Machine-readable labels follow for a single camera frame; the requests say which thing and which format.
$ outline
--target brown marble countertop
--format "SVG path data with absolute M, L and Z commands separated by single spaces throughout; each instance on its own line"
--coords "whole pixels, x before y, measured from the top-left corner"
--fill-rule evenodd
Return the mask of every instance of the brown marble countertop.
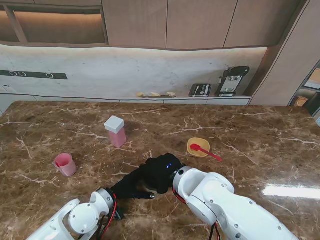
M 104 128 L 112 115 L 125 121 L 128 142 L 121 149 Z M 223 162 L 190 156 L 192 137 L 208 140 Z M 72 177 L 52 165 L 63 152 L 77 165 Z M 0 118 L 0 239 L 26 239 L 70 200 L 88 201 L 99 187 L 165 153 L 225 176 L 236 194 L 256 201 L 301 240 L 319 239 L 320 128 L 303 108 L 84 102 L 16 102 Z M 270 186 L 289 190 L 266 195 Z M 306 195 L 306 188 L 315 191 Z M 209 226 L 170 191 L 119 204 L 126 218 L 113 221 L 105 239 L 209 237 Z

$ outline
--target pink cup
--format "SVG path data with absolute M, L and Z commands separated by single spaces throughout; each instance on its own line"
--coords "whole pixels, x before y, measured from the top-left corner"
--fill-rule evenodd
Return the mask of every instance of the pink cup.
M 76 164 L 69 153 L 61 153 L 52 163 L 66 177 L 70 177 L 77 171 Z

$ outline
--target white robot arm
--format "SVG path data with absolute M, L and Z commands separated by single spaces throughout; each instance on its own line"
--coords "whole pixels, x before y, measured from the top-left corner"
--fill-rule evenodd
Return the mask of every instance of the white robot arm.
M 27 240 L 74 240 L 68 227 L 83 235 L 81 240 L 89 240 L 98 229 L 100 214 L 108 215 L 114 206 L 113 197 L 101 188 L 91 194 L 90 202 L 80 204 L 79 199 L 68 202 Z
M 203 222 L 218 221 L 229 240 L 298 240 L 275 216 L 235 188 L 222 175 L 185 166 L 173 188 Z

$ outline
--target white wall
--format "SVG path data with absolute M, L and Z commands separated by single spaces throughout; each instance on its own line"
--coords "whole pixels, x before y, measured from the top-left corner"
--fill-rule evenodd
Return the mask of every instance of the white wall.
M 136 93 L 175 92 L 187 97 L 192 84 L 214 84 L 228 66 L 249 66 L 241 95 L 267 48 L 165 51 L 135 48 L 52 48 L 0 45 L 0 70 L 66 73 L 68 80 L 0 76 L 17 93 L 56 97 L 134 98 Z

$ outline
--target red utensil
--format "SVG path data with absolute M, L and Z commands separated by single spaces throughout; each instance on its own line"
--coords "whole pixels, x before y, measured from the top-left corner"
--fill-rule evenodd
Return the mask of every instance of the red utensil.
M 206 151 L 206 150 L 204 150 L 202 147 L 200 147 L 198 144 L 191 144 L 190 145 L 190 148 L 192 149 L 192 150 L 195 150 L 195 151 L 201 151 L 201 152 L 203 152 L 203 153 L 205 153 L 205 154 L 208 154 L 208 155 L 210 155 L 211 157 L 214 157 L 215 159 L 217 159 L 219 162 L 222 162 L 222 159 L 220 158 L 220 157 L 218 157 L 217 155 L 214 155 L 213 153 L 211 153 L 211 152 L 209 152 L 209 151 Z

